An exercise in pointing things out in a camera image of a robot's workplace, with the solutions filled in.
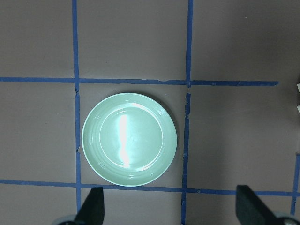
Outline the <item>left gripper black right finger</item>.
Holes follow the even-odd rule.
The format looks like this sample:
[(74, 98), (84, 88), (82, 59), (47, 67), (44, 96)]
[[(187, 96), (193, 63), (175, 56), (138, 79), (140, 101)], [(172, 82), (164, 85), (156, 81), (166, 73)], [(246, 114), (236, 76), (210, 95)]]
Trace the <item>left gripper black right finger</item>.
[(280, 220), (247, 185), (236, 187), (236, 217), (241, 225), (280, 224)]

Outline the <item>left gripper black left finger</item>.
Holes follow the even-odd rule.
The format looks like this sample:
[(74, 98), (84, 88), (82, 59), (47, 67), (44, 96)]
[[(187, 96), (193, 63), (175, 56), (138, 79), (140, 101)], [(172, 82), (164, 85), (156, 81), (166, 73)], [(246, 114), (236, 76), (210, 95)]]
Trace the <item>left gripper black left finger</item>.
[(102, 187), (93, 187), (77, 213), (76, 225), (102, 225), (105, 217), (104, 192)]

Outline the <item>green plate near left arm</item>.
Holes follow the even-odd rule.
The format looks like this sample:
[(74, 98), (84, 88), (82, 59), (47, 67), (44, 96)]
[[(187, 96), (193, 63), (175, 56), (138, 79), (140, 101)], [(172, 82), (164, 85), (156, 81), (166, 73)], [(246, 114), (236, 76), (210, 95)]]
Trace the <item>green plate near left arm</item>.
[(82, 150), (93, 171), (124, 187), (146, 185), (170, 167), (177, 132), (168, 111), (138, 93), (120, 93), (100, 101), (82, 128)]

